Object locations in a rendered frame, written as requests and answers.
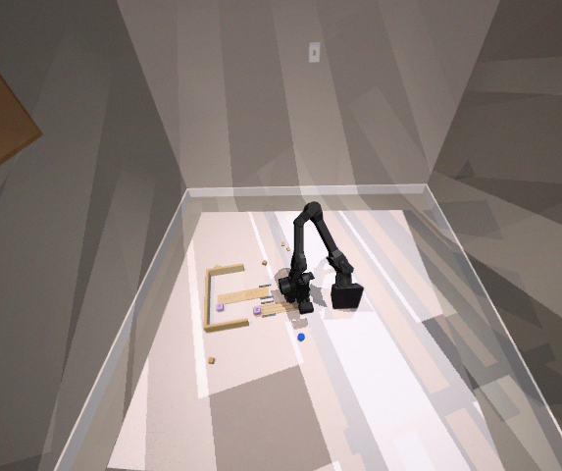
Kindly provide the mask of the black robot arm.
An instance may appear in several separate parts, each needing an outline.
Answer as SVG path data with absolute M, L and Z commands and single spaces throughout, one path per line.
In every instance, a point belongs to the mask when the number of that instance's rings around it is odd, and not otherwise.
M 338 288 L 353 287 L 352 273 L 354 268 L 348 263 L 345 255 L 337 248 L 332 235 L 324 221 L 322 207 L 319 202 L 312 201 L 305 205 L 304 210 L 293 221 L 293 255 L 290 263 L 288 277 L 279 279 L 279 288 L 286 302 L 289 304 L 299 299 L 296 288 L 306 290 L 310 281 L 314 280 L 312 272 L 307 270 L 304 254 L 304 224 L 310 220 L 316 227 L 329 256 L 329 264 L 336 271 L 335 284 Z M 301 274 L 302 273 L 302 274 Z

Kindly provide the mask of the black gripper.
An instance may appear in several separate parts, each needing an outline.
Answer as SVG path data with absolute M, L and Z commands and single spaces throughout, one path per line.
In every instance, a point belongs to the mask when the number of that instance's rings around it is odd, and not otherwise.
M 306 290 L 300 290 L 298 288 L 296 288 L 297 293 L 299 293 L 299 299 L 297 300 L 298 304 L 298 309 L 299 309 L 299 313 L 301 315 L 303 314 L 308 314 L 308 313 L 313 313 L 314 312 L 314 307 L 313 307 L 313 303 L 310 302 L 310 287 L 308 287 L 308 289 Z

